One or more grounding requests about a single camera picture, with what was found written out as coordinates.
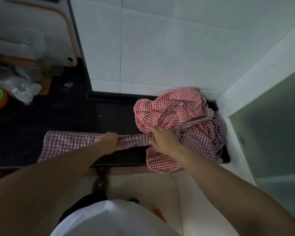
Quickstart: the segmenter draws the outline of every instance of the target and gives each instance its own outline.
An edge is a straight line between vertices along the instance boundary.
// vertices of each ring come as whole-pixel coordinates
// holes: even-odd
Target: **person's left arm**
[[[118,134],[20,169],[0,179],[0,235],[31,235],[57,201],[101,156],[117,150]]]

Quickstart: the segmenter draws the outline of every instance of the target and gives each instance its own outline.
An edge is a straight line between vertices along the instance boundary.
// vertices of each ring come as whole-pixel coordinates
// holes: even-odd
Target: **gingham fabric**
[[[224,126],[214,117],[206,100],[193,87],[167,92],[156,100],[140,99],[134,106],[136,124],[142,132],[150,126],[171,129],[177,139],[191,151],[220,164],[224,145]],[[99,133],[48,131],[38,162],[93,143]],[[119,150],[148,146],[151,134],[122,135]],[[149,147],[146,154],[151,170],[167,173],[181,166],[168,155]]]

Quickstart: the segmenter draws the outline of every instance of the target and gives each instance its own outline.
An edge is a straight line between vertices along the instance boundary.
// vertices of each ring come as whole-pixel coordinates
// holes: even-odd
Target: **person's right arm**
[[[151,145],[180,163],[240,236],[295,235],[295,219],[268,194],[178,142],[170,130],[151,127]]]

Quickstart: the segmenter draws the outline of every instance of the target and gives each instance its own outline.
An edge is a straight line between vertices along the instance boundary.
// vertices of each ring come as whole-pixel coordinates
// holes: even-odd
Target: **black countertop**
[[[71,87],[64,86],[70,82]],[[0,110],[0,168],[20,168],[36,163],[49,130],[141,133],[133,112],[140,98],[155,99],[92,92],[79,59],[77,67],[65,67],[63,75],[53,78],[47,96],[36,96],[30,105],[10,98],[7,106]],[[98,159],[93,166],[146,166],[146,149],[147,146],[117,151]]]

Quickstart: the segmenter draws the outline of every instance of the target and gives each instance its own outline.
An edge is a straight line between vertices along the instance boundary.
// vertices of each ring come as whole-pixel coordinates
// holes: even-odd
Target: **cutting board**
[[[47,65],[77,65],[71,33],[65,17],[57,10],[28,3],[0,0],[0,34],[4,27],[33,29],[43,34],[47,52],[43,60]]]

